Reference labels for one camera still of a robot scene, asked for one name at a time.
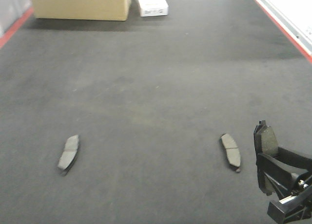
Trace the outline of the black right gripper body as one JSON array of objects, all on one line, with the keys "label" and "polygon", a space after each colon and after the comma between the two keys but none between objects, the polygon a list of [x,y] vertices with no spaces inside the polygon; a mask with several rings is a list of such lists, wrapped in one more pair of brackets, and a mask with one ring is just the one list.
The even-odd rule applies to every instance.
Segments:
[{"label": "black right gripper body", "polygon": [[278,196],[278,201],[270,201],[267,214],[278,224],[287,224],[312,217],[312,172],[300,180],[299,189],[290,196]]}]

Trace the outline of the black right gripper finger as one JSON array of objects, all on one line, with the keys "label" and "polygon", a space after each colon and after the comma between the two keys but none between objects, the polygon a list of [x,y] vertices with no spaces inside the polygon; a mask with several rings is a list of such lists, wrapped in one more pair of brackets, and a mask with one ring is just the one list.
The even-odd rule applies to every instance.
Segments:
[{"label": "black right gripper finger", "polygon": [[309,172],[304,168],[287,165],[267,154],[256,157],[258,186],[267,196],[290,196],[299,189],[299,181],[307,178]]},{"label": "black right gripper finger", "polygon": [[278,155],[276,159],[284,164],[302,168],[306,170],[312,169],[312,156],[300,153],[294,150],[278,147]]}]

